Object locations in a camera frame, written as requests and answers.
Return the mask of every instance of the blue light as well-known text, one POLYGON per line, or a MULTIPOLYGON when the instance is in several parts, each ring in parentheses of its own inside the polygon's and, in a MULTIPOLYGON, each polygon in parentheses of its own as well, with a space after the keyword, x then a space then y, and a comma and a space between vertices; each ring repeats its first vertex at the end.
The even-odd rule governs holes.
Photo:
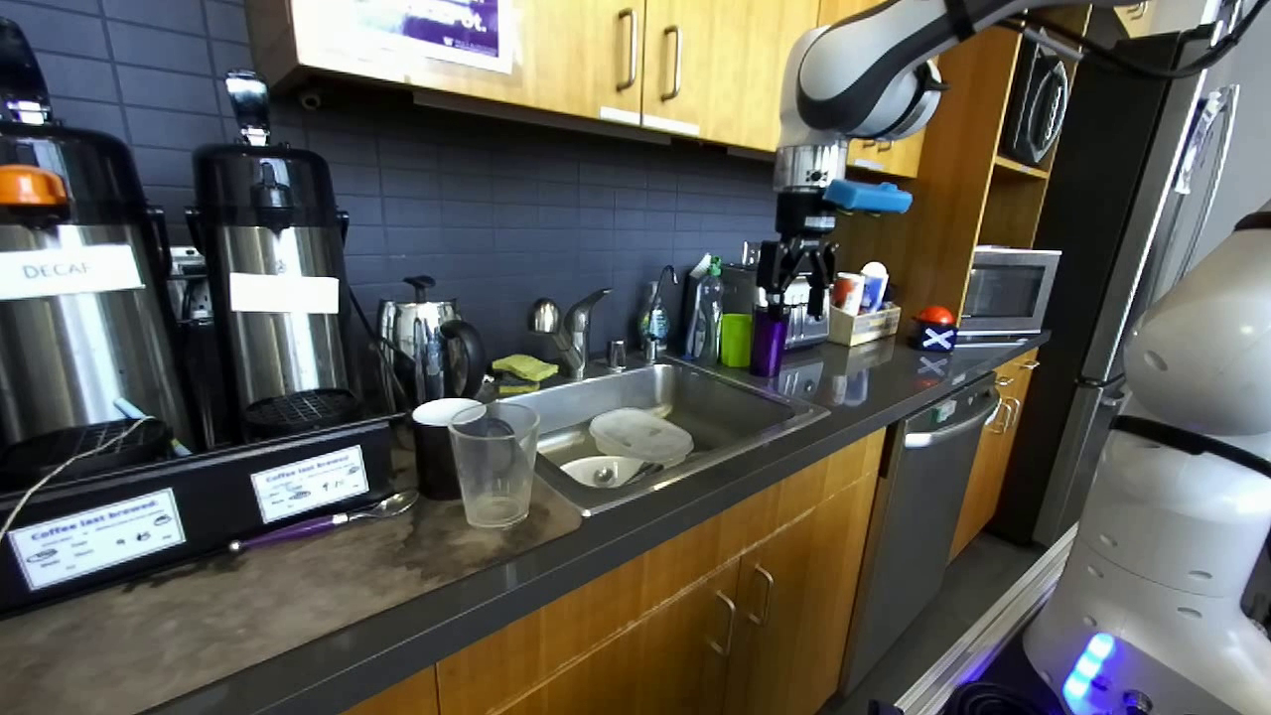
POLYGON ((1063 682, 1063 701, 1073 702, 1073 701, 1085 701, 1088 696, 1088 681, 1067 681, 1063 682))
POLYGON ((1110 661, 1116 640, 1109 633, 1092 637, 1085 656, 1110 661))
POLYGON ((1073 674, 1080 674, 1080 681, 1088 682, 1088 681, 1095 681, 1100 673, 1103 673, 1103 665, 1092 661, 1092 656, 1085 656, 1073 674))

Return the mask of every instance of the clear cup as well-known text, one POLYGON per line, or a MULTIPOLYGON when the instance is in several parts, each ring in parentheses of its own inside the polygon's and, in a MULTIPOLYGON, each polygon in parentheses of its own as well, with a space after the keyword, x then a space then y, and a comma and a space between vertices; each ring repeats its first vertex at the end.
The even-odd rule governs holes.
POLYGON ((528 407, 492 400, 448 421, 448 449, 472 527, 528 522, 539 416, 528 407))

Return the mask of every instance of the dish soap bottle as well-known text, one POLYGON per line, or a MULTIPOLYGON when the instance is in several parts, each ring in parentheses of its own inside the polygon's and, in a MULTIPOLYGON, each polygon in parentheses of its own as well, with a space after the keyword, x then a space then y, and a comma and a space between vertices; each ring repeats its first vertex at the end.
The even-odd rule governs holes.
POLYGON ((648 284, 643 310, 638 310, 638 333, 643 333, 648 362, 656 362, 670 337, 663 278, 648 284))

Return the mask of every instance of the dishwasher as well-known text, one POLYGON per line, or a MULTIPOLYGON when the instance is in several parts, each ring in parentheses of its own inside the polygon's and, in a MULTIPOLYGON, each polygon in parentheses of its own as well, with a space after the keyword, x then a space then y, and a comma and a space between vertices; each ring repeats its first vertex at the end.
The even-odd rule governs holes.
POLYGON ((934 604, 998 382, 981 378, 891 435, 876 480, 862 596, 846 640, 843 688, 858 688, 887 647, 934 604))

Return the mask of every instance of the plastic cup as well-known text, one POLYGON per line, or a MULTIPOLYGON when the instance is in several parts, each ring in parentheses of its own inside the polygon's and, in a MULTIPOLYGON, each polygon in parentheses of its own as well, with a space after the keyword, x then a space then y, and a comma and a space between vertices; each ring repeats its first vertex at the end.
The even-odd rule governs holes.
POLYGON ((730 371, 749 367, 749 337, 756 337, 756 319, 749 313, 721 313, 719 326, 719 362, 730 371))
POLYGON ((448 421, 448 449, 472 527, 528 522, 539 416, 528 407, 472 407, 448 421))
POLYGON ((756 313, 749 372, 772 378, 782 371, 786 326, 791 326, 786 313, 774 313, 774 310, 756 313))

